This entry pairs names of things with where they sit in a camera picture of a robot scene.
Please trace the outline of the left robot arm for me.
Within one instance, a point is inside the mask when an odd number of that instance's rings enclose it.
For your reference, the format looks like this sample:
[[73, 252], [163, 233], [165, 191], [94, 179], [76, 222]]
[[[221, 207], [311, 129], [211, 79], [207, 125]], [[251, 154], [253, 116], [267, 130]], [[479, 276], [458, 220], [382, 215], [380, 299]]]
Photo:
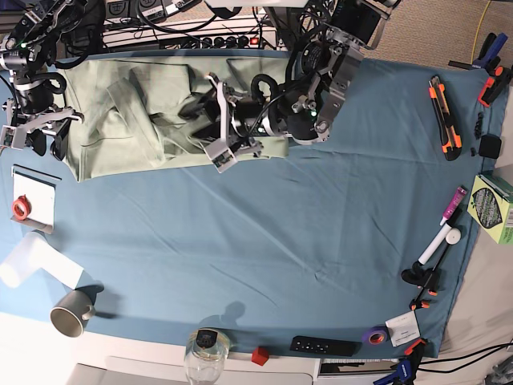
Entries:
[[249, 91], [238, 92], [209, 73], [208, 92], [180, 110], [184, 120], [208, 120], [194, 138], [218, 172], [243, 156], [261, 157], [264, 137], [300, 145], [327, 141], [364, 59], [362, 50], [377, 47], [398, 2], [339, 1], [333, 11], [317, 1], [310, 5], [323, 16], [294, 45], [283, 83], [260, 73]]

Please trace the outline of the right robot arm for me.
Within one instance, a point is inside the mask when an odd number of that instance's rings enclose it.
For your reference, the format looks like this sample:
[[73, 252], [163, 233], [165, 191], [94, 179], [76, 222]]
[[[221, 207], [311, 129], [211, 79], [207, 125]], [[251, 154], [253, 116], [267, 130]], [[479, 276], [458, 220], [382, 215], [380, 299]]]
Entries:
[[9, 77], [1, 81], [10, 96], [2, 105], [2, 150], [29, 148], [39, 156], [50, 150], [55, 159], [64, 159], [71, 123], [82, 123], [83, 114], [55, 102], [65, 95], [67, 81], [49, 67], [57, 63], [61, 35], [81, 23], [86, 7], [86, 1], [36, 2], [3, 38], [1, 68]]

